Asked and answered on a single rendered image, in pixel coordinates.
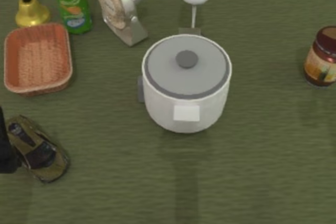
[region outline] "gray lid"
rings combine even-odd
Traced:
[[[220,89],[229,77],[229,59],[215,43],[200,36],[172,36],[148,53],[144,71],[162,93],[199,99]]]

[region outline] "glass jar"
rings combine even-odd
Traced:
[[[304,63],[308,82],[326,87],[336,82],[336,26],[320,29]]]

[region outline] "plastic tray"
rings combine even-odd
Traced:
[[[72,76],[69,35],[61,24],[13,30],[5,39],[5,87],[23,96],[60,91]]]

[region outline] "table surface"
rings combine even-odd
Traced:
[[[55,0],[41,2],[58,20]],[[3,41],[15,28],[17,0],[1,3]],[[146,50],[188,26],[190,8],[181,0],[145,0],[139,15],[150,38],[128,48],[93,1],[94,29],[71,36],[68,89],[23,98],[0,86],[6,117],[30,117],[72,160],[50,185],[23,168],[0,175],[1,224],[335,223],[336,89],[316,89],[302,76],[317,30],[335,22],[335,3],[205,4],[198,25],[233,63],[229,97],[213,127],[178,135],[150,119],[136,80]]]

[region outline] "gold bell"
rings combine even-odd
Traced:
[[[19,10],[15,21],[19,27],[36,26],[50,21],[50,11],[37,0],[31,0],[27,3],[19,0]]]

